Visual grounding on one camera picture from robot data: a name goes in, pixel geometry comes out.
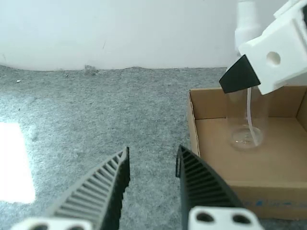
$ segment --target gray carpet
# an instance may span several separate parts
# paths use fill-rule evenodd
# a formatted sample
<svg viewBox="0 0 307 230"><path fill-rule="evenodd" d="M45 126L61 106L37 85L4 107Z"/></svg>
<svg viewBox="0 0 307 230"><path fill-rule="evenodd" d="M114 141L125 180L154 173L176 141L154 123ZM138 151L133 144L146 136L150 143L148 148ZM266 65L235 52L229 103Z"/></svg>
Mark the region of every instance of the gray carpet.
<svg viewBox="0 0 307 230"><path fill-rule="evenodd" d="M175 155L179 144L189 147L188 90L218 86L224 71L0 67L0 122L20 125L35 188L32 204L0 201L0 229L41 215L85 172L124 146L130 146L131 182L120 229L180 229ZM267 230L307 229L304 221L262 223Z"/></svg>

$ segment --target cardboard box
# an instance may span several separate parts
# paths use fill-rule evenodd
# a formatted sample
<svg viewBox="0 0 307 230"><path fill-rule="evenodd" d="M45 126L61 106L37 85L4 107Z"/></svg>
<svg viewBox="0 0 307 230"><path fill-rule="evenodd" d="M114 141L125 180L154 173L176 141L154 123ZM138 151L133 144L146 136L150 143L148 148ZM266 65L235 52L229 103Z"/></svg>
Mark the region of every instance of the cardboard box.
<svg viewBox="0 0 307 230"><path fill-rule="evenodd" d="M306 87L273 92L266 138L249 152L234 149L221 89L189 92L191 149L209 163L261 218L307 219Z"/></svg>

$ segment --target screw hole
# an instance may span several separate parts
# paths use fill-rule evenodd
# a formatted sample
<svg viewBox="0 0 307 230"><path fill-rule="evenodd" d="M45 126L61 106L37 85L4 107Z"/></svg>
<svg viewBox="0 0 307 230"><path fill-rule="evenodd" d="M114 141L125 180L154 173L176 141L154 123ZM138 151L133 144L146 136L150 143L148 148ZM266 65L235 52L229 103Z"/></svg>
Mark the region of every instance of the screw hole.
<svg viewBox="0 0 307 230"><path fill-rule="evenodd" d="M270 52L267 54L267 61L272 66L278 66L281 62L280 55L276 52Z"/></svg>
<svg viewBox="0 0 307 230"><path fill-rule="evenodd" d="M80 227L80 226L74 226L68 230L84 230L84 228Z"/></svg>
<svg viewBox="0 0 307 230"><path fill-rule="evenodd" d="M243 216L243 215L234 215L232 219L236 223L250 224L250 220L247 217Z"/></svg>
<svg viewBox="0 0 307 230"><path fill-rule="evenodd" d="M48 226L46 224L36 225L31 230L47 230Z"/></svg>
<svg viewBox="0 0 307 230"><path fill-rule="evenodd" d="M213 222L214 221L212 216L204 212L197 214L196 219L199 221L203 221L203 222Z"/></svg>

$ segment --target spray bottle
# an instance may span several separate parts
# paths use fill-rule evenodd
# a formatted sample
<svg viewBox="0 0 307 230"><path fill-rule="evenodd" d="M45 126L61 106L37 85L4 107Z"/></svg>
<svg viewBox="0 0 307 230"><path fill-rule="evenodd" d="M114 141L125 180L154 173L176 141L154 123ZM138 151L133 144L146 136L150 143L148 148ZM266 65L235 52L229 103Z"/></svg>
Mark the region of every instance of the spray bottle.
<svg viewBox="0 0 307 230"><path fill-rule="evenodd" d="M261 25L253 0L238 0L235 48L261 35ZM264 139L268 121L270 95L262 95L257 87L227 94L227 123L230 142L235 148L250 149Z"/></svg>

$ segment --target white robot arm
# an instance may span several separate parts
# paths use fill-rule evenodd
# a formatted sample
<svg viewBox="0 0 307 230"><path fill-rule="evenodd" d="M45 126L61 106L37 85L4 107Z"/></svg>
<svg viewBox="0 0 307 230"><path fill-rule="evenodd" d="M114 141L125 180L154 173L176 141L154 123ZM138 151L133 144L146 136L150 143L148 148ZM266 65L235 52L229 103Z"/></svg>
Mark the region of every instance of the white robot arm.
<svg viewBox="0 0 307 230"><path fill-rule="evenodd" d="M290 0L274 16L261 36L239 47L242 57L220 79L225 93L307 85L307 0Z"/></svg>

